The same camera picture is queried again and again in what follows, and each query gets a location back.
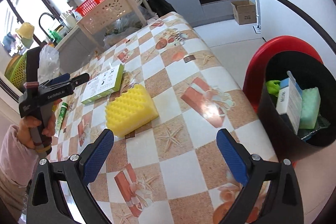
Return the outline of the person's left hand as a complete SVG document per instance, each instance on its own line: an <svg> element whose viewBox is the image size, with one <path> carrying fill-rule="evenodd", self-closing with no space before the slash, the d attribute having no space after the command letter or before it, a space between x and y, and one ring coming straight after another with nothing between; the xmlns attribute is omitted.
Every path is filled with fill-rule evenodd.
<svg viewBox="0 0 336 224"><path fill-rule="evenodd" d="M18 127L18 132L17 132L17 138L19 142L29 149L34 149L35 145L31 137L30 129L37 128L41 124L42 122L40 120L32 116L27 116L25 118L22 118L19 122L19 127ZM43 129L42 134L46 137L50 137L50 138L53 137L55 135L55 125L56 125L56 117L55 117L54 112L52 112L47 125Z"/></svg>

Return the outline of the pink sleeved left forearm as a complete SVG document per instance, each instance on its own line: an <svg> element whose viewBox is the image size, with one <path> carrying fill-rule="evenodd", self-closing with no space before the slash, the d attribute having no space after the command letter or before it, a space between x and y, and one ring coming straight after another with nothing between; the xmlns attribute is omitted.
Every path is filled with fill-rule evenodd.
<svg viewBox="0 0 336 224"><path fill-rule="evenodd" d="M19 141L18 129L16 125L9 127L1 147L1 223L5 221L5 210L13 223L20 219L26 188L39 161L35 150Z"/></svg>

